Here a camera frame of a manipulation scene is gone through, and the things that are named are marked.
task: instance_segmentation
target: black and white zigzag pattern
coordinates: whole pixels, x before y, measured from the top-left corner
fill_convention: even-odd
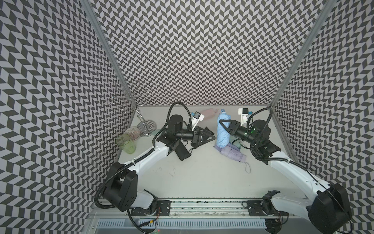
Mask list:
[[[373,22],[372,1],[338,1],[276,106],[300,161],[347,188],[355,233],[366,234],[374,233]]]
[[[269,104],[324,1],[91,2],[147,105],[211,105]]]
[[[130,114],[77,0],[0,9],[0,233],[78,233]]]

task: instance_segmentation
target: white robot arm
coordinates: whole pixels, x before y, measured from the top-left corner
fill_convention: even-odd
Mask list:
[[[147,191],[137,191],[138,176],[172,151],[177,153],[181,161],[188,158],[190,154],[180,140],[191,140],[191,145],[196,148],[215,139],[208,129],[196,126],[203,117],[195,116],[196,119],[191,123],[193,130],[192,126],[191,130],[182,128],[183,118],[180,115],[171,116],[168,120],[168,128],[165,129],[165,125],[160,131],[161,135],[153,147],[125,164],[113,164],[106,181],[98,190],[98,193],[113,206],[101,205],[97,200],[98,194],[95,195],[95,204],[99,208],[116,207],[121,211],[128,210],[130,207],[141,207],[148,209],[152,214],[157,197]],[[305,198],[296,198],[285,196],[279,191],[269,191],[262,197],[263,212],[267,215],[288,212],[309,220],[322,233],[332,234],[352,217],[346,190],[341,185],[331,185],[312,175],[269,141],[270,128],[267,126],[269,121],[269,118],[266,122],[256,120],[250,125],[249,131],[241,122],[220,120],[220,124],[231,135],[251,143],[249,149],[255,158],[281,172],[306,195]],[[226,127],[224,122],[230,122],[229,127]]]

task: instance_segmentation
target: green plastic cup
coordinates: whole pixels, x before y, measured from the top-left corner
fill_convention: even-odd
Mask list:
[[[128,154],[132,154],[135,152],[134,142],[132,142],[130,136],[127,134],[119,135],[116,138],[116,145],[118,145],[123,151]]]

